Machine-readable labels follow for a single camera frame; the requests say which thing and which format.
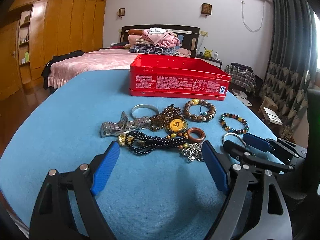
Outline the small wooden stool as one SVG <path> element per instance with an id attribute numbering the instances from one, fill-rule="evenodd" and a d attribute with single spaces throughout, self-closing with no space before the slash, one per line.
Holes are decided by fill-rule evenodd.
<path id="1" fill-rule="evenodd" d="M 258 113 L 262 115 L 263 122 L 281 126 L 283 123 L 276 113 L 277 110 L 278 106 L 276 105 L 276 103 L 271 98 L 264 96 Z"/>

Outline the white bathroom scale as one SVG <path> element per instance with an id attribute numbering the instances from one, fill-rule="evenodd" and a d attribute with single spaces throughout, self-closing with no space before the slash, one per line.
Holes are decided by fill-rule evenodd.
<path id="1" fill-rule="evenodd" d="M 247 96 L 244 92 L 242 92 L 242 91 L 240 91 L 240 90 L 238 90 L 238 89 L 232 88 L 232 94 L 233 94 L 239 101 L 241 101 L 245 106 L 247 106 L 247 107 L 252 107 L 252 106 L 253 106 L 253 104 L 248 101 L 248 99 L 247 99 L 248 96 Z"/>

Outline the silver metal watch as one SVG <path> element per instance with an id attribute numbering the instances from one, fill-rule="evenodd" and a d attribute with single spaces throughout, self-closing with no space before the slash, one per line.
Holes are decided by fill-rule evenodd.
<path id="1" fill-rule="evenodd" d="M 122 112 L 118 122 L 106 121 L 101 124 L 100 137 L 118 136 L 135 130 L 147 129 L 150 127 L 150 124 L 151 120 L 148 116 L 129 120 L 127 114 Z"/>

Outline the plaid bag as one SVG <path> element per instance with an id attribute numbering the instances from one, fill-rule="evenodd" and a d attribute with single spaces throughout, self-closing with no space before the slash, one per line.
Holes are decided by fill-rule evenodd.
<path id="1" fill-rule="evenodd" d="M 246 92 L 250 93 L 255 90 L 256 77 L 251 67 L 239 63 L 231 63 L 223 71 L 231 76 L 231 83 L 244 88 Z"/>

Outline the dark patterned curtain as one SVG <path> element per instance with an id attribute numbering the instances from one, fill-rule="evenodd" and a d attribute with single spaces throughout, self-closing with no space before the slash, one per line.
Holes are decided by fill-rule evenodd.
<path id="1" fill-rule="evenodd" d="M 260 91 L 277 105 L 278 137 L 289 140 L 306 113 L 307 90 L 317 72 L 314 11 L 307 0 L 273 0 L 273 34 L 268 68 Z"/>

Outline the dark nightstand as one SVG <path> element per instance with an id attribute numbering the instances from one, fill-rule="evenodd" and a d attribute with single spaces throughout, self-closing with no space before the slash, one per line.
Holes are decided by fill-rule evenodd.
<path id="1" fill-rule="evenodd" d="M 216 60 L 216 59 L 214 59 L 212 57 L 204 57 L 201 54 L 197 54 L 195 57 L 198 58 L 198 59 L 202 59 L 202 60 L 210 63 L 211 65 L 216 66 L 219 69 L 222 68 L 222 61 L 221 60 Z"/>

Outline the red metal tin box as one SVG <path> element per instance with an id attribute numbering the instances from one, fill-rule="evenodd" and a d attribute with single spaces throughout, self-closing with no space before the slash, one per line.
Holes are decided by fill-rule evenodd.
<path id="1" fill-rule="evenodd" d="M 231 76 L 197 58 L 139 54 L 130 64 L 132 96 L 223 101 Z"/>

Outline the yellow pikachu toy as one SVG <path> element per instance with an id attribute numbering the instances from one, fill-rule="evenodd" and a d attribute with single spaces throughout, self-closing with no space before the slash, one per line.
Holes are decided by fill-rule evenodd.
<path id="1" fill-rule="evenodd" d="M 204 48 L 203 56 L 208 59 L 212 57 L 212 52 L 213 52 L 212 49 L 210 50 L 210 49 Z"/>

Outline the bed with pink cover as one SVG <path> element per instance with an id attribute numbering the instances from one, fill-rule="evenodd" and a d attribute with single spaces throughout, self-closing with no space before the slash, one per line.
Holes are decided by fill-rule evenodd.
<path id="1" fill-rule="evenodd" d="M 143 30 L 157 27 L 152 24 L 124 26 L 121 29 L 119 43 L 115 43 L 107 48 L 100 48 L 92 52 L 76 50 L 68 54 L 54 55 L 48 61 L 42 72 L 44 79 L 43 87 L 56 90 L 75 76 L 96 70 L 128 69 L 131 62 L 139 54 L 129 52 L 128 31 L 131 29 Z M 189 27 L 184 25 L 161 24 L 159 28 L 173 31 L 182 42 L 179 54 L 176 56 L 195 57 L 196 46 L 200 34 L 199 27 Z"/>

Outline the pile of folded clothes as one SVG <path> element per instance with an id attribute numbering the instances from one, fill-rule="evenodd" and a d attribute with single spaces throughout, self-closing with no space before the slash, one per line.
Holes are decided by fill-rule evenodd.
<path id="1" fill-rule="evenodd" d="M 173 31 L 152 27 L 128 31 L 129 52 L 137 54 L 176 56 L 182 46 L 178 35 Z"/>

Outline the wooden wardrobe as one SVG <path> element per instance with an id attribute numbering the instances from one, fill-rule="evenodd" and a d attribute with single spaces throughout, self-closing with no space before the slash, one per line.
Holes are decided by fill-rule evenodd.
<path id="1" fill-rule="evenodd" d="M 14 0 L 1 20 L 1 100 L 43 78 L 54 55 L 103 45 L 106 0 Z"/>

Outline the right wall lamp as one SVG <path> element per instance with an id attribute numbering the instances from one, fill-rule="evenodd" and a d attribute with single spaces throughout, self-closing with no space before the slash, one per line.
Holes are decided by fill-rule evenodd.
<path id="1" fill-rule="evenodd" d="M 202 3 L 201 4 L 201 14 L 205 16 L 209 16 L 212 14 L 212 5 L 209 3 Z"/>

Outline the wall lamp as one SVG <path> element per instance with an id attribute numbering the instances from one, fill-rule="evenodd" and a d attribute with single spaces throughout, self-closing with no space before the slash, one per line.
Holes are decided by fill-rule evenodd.
<path id="1" fill-rule="evenodd" d="M 201 4 L 201 14 L 205 16 L 209 16 L 212 14 L 212 5 L 209 3 L 202 3 Z"/>
<path id="2" fill-rule="evenodd" d="M 119 10 L 118 10 L 118 16 L 119 16 L 119 17 L 125 16 L 125 8 L 119 8 Z"/>

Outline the left wall lamp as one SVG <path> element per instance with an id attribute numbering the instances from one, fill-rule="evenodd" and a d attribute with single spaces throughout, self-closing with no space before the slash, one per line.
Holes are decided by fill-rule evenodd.
<path id="1" fill-rule="evenodd" d="M 125 16 L 125 8 L 119 8 L 119 10 L 118 10 L 118 16 L 119 16 L 119 17 Z"/>

